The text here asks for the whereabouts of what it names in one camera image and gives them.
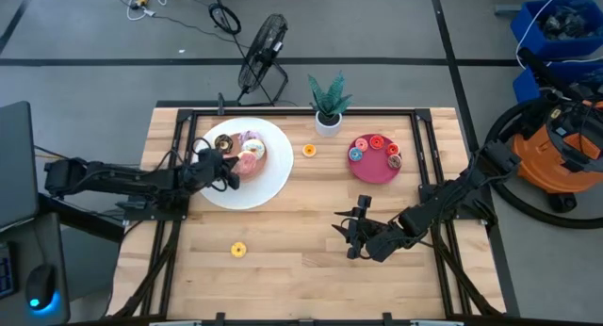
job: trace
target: butcher block tabletop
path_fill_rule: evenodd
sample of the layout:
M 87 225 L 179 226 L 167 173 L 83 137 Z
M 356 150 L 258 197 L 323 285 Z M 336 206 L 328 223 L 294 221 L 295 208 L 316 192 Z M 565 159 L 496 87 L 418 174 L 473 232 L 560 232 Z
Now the butcher block tabletop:
M 143 169 L 153 169 L 170 149 L 178 109 L 155 109 Z M 455 109 L 431 108 L 431 112 L 445 177 L 455 179 L 468 161 Z M 196 135 L 232 118 L 203 116 Z M 349 260 L 349 245 L 331 226 L 342 218 L 333 213 L 356 206 L 360 194 L 372 196 L 367 217 L 373 220 L 387 221 L 418 204 L 420 176 L 410 117 L 344 115 L 335 138 L 318 135 L 314 116 L 259 118 L 280 127 L 293 146 L 288 181 L 276 197 L 245 211 L 217 207 L 201 194 L 192 196 L 178 243 L 168 319 L 213 319 L 218 312 L 227 319 L 380 319 L 384 312 L 401 319 L 443 318 L 432 249 L 417 244 L 396 251 L 383 263 Z M 423 124 L 420 130 L 429 155 Z M 349 170 L 350 143 L 367 133 L 385 135 L 399 145 L 402 167 L 389 184 L 364 183 Z M 302 146 L 308 143 L 317 147 L 312 158 L 302 154 Z M 426 160 L 435 183 L 431 158 Z M 143 222 L 123 241 L 109 314 L 125 304 L 146 274 L 156 224 Z M 454 225 L 464 270 L 481 294 L 504 311 L 485 227 L 478 220 L 456 220 Z M 170 230 L 168 223 L 164 241 Z M 424 240 L 431 242 L 431 237 Z M 230 253 L 238 241 L 247 245 L 242 258 Z M 158 309 L 162 275 L 155 285 L 152 313 Z M 448 277 L 455 311 L 460 313 L 456 283 L 451 273 Z

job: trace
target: desk fan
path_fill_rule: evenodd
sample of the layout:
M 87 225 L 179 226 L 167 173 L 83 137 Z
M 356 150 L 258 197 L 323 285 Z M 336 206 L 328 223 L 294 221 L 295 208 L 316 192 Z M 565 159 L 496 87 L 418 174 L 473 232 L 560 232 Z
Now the desk fan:
M 245 56 L 245 62 L 238 74 L 238 85 L 241 87 L 241 93 L 236 98 L 236 103 L 239 106 L 257 106 L 257 104 L 242 105 L 240 100 L 243 95 L 249 94 L 261 86 L 261 82 L 271 66 L 276 67 L 285 78 L 279 91 L 271 99 L 270 105 L 278 101 L 289 81 L 285 70 L 276 63 L 276 57 L 283 48 L 283 38 L 287 29 L 285 17 L 281 14 L 272 14 L 255 35 L 247 56 Z

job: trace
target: white pot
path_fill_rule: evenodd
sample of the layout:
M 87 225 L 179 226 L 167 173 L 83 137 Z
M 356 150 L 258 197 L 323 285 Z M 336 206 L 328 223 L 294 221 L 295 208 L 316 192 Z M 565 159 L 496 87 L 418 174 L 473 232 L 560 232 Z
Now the white pot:
M 337 133 L 339 133 L 339 130 L 341 129 L 341 123 L 343 122 L 343 116 L 341 114 L 339 114 L 339 121 L 336 124 L 329 126 L 329 125 L 324 125 L 320 122 L 320 120 L 318 119 L 319 113 L 320 112 L 317 112 L 317 115 L 315 117 L 317 132 L 325 138 L 332 138 L 332 137 L 336 136 Z

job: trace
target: red tray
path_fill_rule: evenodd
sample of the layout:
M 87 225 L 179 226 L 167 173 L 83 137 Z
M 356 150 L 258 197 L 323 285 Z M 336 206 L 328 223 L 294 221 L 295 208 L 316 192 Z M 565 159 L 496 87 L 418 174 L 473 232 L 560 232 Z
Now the red tray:
M 369 144 L 368 149 L 362 153 L 362 159 L 360 161 L 350 160 L 350 149 L 356 147 L 356 140 L 364 138 L 369 142 L 370 138 L 374 135 L 375 134 L 364 134 L 363 136 L 354 139 L 350 144 L 350 148 L 348 148 L 346 158 L 348 159 L 348 163 L 350 163 L 351 172 L 353 172 L 360 180 L 370 184 L 386 184 L 392 181 L 399 173 L 399 169 L 390 168 L 387 164 L 388 155 L 385 150 L 387 149 L 387 145 L 394 142 L 390 138 L 383 137 L 384 146 L 382 149 L 373 149 Z

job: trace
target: gray floor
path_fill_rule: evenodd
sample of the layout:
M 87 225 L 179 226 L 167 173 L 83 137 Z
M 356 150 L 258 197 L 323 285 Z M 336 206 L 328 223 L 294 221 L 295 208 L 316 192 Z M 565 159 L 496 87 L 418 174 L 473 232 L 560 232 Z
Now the gray floor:
M 513 58 L 509 19 L 497 3 L 525 0 L 441 0 L 457 58 Z M 0 0 L 0 33 L 22 0 Z M 282 57 L 445 57 L 431 0 L 223 0 L 241 19 L 249 43 L 262 21 L 281 12 L 289 22 Z M 158 14 L 216 31 L 206 8 L 192 0 L 155 4 Z M 231 43 L 157 19 L 129 22 L 118 0 L 32 0 L 0 58 L 237 57 Z M 357 106 L 457 106 L 448 67 L 290 65 L 283 99 L 307 105 L 306 75 L 328 80 L 339 70 Z M 462 67 L 464 90 L 480 142 L 492 121 L 514 104 L 518 67 Z M 210 100 L 238 92 L 235 66 L 0 67 L 0 105 L 32 104 L 36 143 L 65 155 L 138 162 L 157 100 Z M 268 75 L 269 91 L 278 75 Z M 262 93 L 249 101 L 262 100 Z M 43 181 L 39 167 L 39 182 Z M 542 198 L 530 194 L 527 200 Z M 597 214 L 603 187 L 579 196 L 581 216 Z M 82 194 L 76 204 L 108 209 L 114 196 Z M 603 320 L 603 233 L 544 225 L 495 196 L 503 242 L 523 317 Z M 64 231 L 73 320 L 105 309 L 117 247 Z M 95 250 L 94 258 L 86 256 Z

